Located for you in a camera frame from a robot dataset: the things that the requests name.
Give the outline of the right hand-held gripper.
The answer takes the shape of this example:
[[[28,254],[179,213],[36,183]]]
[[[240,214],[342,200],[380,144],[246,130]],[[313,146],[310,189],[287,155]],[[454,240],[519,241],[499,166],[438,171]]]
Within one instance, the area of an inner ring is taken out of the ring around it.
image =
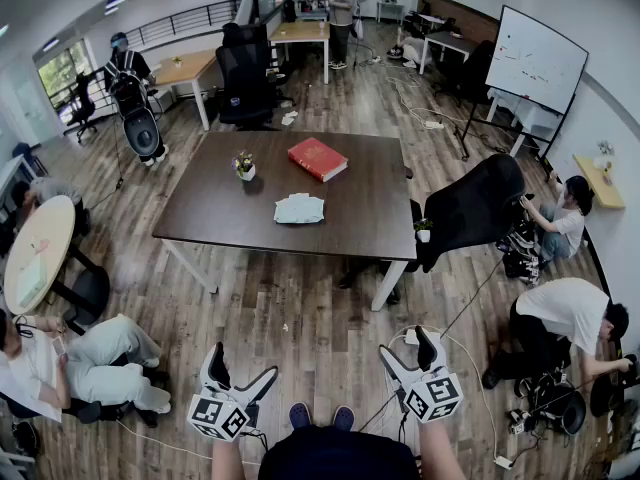
[[[462,402],[463,393],[458,376],[445,367],[446,352],[440,333],[416,326],[415,334],[421,370],[408,368],[385,345],[380,345],[378,352],[387,373],[405,393],[404,407],[426,424],[452,415]]]

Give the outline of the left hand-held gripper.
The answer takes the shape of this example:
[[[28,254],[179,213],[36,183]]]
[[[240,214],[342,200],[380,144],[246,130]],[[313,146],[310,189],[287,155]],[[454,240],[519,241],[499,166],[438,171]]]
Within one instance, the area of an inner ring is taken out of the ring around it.
[[[278,367],[261,372],[244,388],[235,388],[238,402],[253,402],[243,407],[227,395],[202,396],[194,394],[187,411],[187,422],[202,436],[233,442],[247,428],[255,428],[259,402],[278,377]],[[224,345],[217,342],[207,353],[200,369],[200,383],[212,392],[228,391],[231,380],[224,363]]]

